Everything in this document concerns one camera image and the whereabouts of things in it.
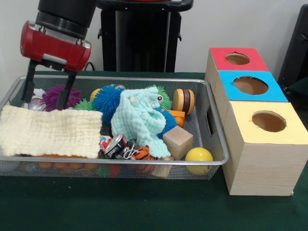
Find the white wall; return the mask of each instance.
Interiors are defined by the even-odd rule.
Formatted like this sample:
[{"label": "white wall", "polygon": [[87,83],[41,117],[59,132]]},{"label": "white wall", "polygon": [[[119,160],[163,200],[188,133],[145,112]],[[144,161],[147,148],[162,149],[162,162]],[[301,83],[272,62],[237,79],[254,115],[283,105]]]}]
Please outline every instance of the white wall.
[{"label": "white wall", "polygon": [[[34,21],[39,0],[0,0],[0,99],[27,70],[28,59],[19,52],[26,20]],[[256,47],[270,71],[278,77],[300,7],[306,0],[195,0],[182,13],[182,42],[177,72],[204,72],[210,46]],[[97,40],[100,11],[95,11],[87,40],[92,61],[103,69],[102,45]]]}]

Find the spiky ball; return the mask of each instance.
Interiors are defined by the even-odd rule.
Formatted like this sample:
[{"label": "spiky ball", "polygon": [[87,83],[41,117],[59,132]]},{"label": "spiky ball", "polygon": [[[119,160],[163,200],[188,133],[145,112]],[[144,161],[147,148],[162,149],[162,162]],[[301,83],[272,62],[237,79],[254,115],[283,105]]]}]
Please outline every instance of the spiky ball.
[{"label": "spiky ball", "polygon": [[[43,94],[40,104],[46,104],[45,111],[51,112],[56,110],[57,101],[63,89],[64,85],[58,85],[57,87],[48,88],[49,91]],[[80,100],[80,91],[72,88],[65,108],[75,107]]]},{"label": "spiky ball", "polygon": [[75,110],[85,110],[85,111],[95,111],[95,107],[93,105],[93,100],[87,101],[83,99],[73,108]]},{"label": "spiky ball", "polygon": [[164,116],[165,119],[166,119],[166,125],[165,125],[164,130],[163,130],[161,133],[159,133],[159,134],[157,135],[158,138],[162,139],[162,138],[163,138],[163,135],[164,135],[166,132],[170,131],[171,129],[173,129],[174,127],[176,127],[178,124],[177,124],[175,118],[173,117],[173,115],[170,114],[169,111],[167,111],[167,110],[165,110],[165,109],[163,109],[163,108],[161,108],[161,107],[155,108],[155,110],[158,111],[158,112],[160,112],[161,114],[163,114],[163,116]]},{"label": "spiky ball", "polygon": [[158,89],[158,94],[163,97],[162,100],[158,100],[160,107],[165,110],[169,110],[171,108],[171,101],[164,87],[158,86],[157,89]]},{"label": "spiky ball", "polygon": [[117,88],[115,84],[112,84],[103,87],[95,95],[93,105],[96,111],[103,113],[103,123],[107,126],[111,125],[111,118],[120,104],[120,95],[122,91],[124,91],[124,89]]}]

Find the cable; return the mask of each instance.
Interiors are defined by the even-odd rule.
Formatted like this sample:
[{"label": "cable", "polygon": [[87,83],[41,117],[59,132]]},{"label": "cable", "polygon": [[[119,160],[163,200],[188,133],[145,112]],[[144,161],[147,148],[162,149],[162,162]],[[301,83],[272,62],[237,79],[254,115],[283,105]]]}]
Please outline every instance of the cable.
[{"label": "cable", "polygon": [[130,159],[134,154],[137,154],[137,153],[139,153],[139,151],[138,150],[135,150],[134,149],[134,147],[135,147],[135,144],[133,144],[133,146],[132,146],[132,148],[131,149],[129,149],[129,150],[127,150],[126,152],[124,152],[124,154],[123,154],[123,158],[124,159]]},{"label": "cable", "polygon": [[91,62],[87,62],[87,64],[85,65],[85,68],[83,70],[86,71],[89,65],[92,67],[92,71],[95,71],[94,65]]}]

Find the circular hole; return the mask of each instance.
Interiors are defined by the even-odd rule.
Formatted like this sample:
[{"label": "circular hole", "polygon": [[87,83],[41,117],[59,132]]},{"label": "circular hole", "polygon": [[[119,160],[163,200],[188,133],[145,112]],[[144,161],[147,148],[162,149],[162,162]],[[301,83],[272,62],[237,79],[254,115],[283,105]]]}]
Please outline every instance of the circular hole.
[{"label": "circular hole", "polygon": [[250,62],[250,59],[246,55],[236,53],[236,52],[228,54],[226,56],[226,59],[229,63],[235,64],[235,65],[245,65]]},{"label": "circular hole", "polygon": [[286,127],[285,119],[270,111],[255,113],[252,116],[252,121],[258,127],[270,132],[279,132],[284,130]]},{"label": "circular hole", "polygon": [[249,95],[261,95],[268,91],[268,85],[258,78],[242,76],[233,81],[236,88]]}]

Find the wooden box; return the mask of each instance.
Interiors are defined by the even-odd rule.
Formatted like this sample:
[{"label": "wooden box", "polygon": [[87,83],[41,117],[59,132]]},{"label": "wooden box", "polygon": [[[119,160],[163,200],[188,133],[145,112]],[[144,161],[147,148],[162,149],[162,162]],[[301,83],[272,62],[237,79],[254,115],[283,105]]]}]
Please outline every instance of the wooden box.
[{"label": "wooden box", "polygon": [[214,98],[222,126],[229,101],[288,102],[269,71],[219,71]]},{"label": "wooden box", "polygon": [[230,195],[292,194],[308,159],[308,132],[290,103],[230,101],[224,133]]},{"label": "wooden box", "polygon": [[255,48],[210,48],[205,80],[215,91],[218,71],[268,71]]}]

